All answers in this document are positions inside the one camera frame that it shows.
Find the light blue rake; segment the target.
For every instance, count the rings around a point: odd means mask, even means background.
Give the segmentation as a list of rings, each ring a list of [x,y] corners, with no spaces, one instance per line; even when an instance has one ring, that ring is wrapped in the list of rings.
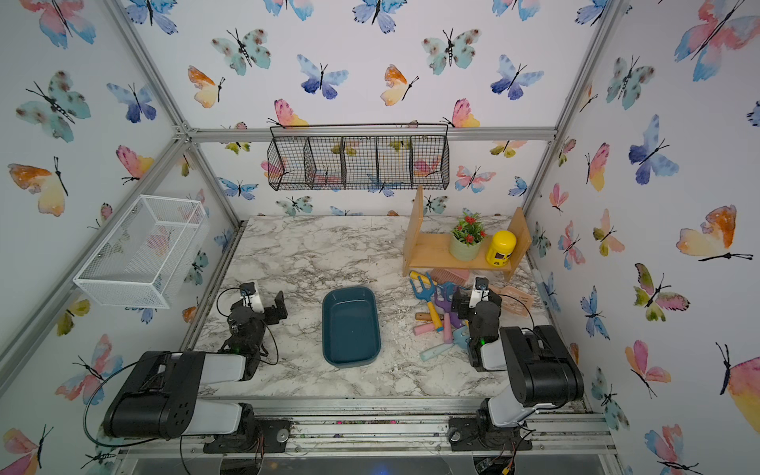
[[[467,352],[469,338],[470,334],[467,328],[458,329],[452,334],[452,342],[450,344],[445,342],[444,344],[439,344],[438,346],[424,350],[420,353],[420,358],[423,361],[430,361],[448,352],[452,348],[460,348],[463,352]]]

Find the purple rake pink handle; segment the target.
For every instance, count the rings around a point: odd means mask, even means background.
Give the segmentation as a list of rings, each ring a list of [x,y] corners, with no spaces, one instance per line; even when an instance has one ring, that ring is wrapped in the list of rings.
[[[451,298],[453,296],[452,285],[437,285],[433,293],[433,304],[437,310],[441,310],[443,315],[443,338],[446,344],[452,344],[454,332],[460,329],[463,324],[459,320],[457,312],[452,308]]]

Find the teal plastic storage box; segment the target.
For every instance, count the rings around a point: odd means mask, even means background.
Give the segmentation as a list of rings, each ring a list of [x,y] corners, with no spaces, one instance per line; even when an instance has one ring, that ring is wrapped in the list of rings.
[[[329,292],[322,306],[323,356],[336,368],[368,365],[381,352],[376,298],[364,286]]]

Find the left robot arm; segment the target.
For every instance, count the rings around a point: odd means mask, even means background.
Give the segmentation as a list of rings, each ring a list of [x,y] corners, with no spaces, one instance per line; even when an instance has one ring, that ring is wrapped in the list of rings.
[[[261,304],[251,285],[227,316],[230,336],[220,350],[148,351],[132,368],[102,423],[114,439],[180,439],[188,435],[233,435],[243,427],[240,403],[205,400],[204,386],[247,382],[267,362],[264,335],[288,317],[285,296]]]

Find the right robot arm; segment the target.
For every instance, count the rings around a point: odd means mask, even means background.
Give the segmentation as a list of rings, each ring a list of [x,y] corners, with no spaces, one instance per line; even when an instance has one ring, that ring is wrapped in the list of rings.
[[[505,372],[507,389],[484,400],[483,429],[514,429],[541,410],[557,410],[584,397],[583,375],[552,325],[501,325],[503,297],[478,278],[473,289],[457,289],[452,310],[467,322],[468,359],[480,372]]]

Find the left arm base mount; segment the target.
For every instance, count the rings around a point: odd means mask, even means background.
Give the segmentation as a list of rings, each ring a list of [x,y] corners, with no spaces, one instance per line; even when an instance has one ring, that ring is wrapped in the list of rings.
[[[280,454],[285,453],[292,422],[285,419],[247,419],[235,433],[214,435],[205,443],[206,454]]]

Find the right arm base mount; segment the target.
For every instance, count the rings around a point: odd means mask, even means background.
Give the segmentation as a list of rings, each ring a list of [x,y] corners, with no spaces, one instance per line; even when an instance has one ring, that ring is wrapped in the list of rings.
[[[477,417],[450,418],[446,437],[455,452],[532,450],[532,441],[521,427],[495,427]]]

